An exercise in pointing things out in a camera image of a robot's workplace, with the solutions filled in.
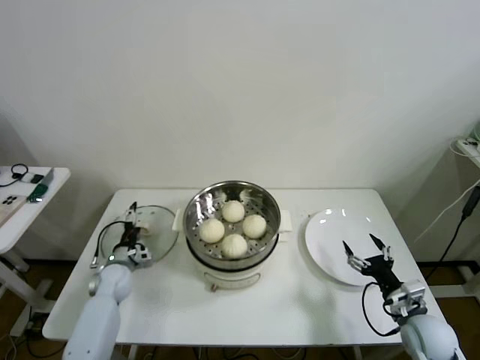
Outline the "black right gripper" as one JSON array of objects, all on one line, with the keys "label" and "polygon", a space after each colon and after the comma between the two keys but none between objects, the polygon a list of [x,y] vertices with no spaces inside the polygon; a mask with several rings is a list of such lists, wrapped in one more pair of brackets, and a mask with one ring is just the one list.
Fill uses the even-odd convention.
[{"label": "black right gripper", "polygon": [[374,234],[369,234],[373,243],[382,252],[382,256],[372,256],[367,259],[357,257],[350,246],[342,241],[347,263],[356,271],[361,271],[365,276],[375,279],[379,284],[380,291],[383,296],[389,296],[395,290],[401,288],[401,281],[392,271],[394,260],[391,255],[391,247],[386,246],[383,241]]}]

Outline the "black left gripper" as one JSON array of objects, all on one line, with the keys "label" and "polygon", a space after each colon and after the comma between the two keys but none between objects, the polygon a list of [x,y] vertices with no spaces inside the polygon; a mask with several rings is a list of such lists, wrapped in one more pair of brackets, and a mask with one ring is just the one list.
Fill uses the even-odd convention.
[{"label": "black left gripper", "polygon": [[134,259],[142,247],[139,242],[140,228],[134,226],[137,222],[137,202],[133,202],[124,214],[124,229],[119,242],[114,246],[116,259]]}]

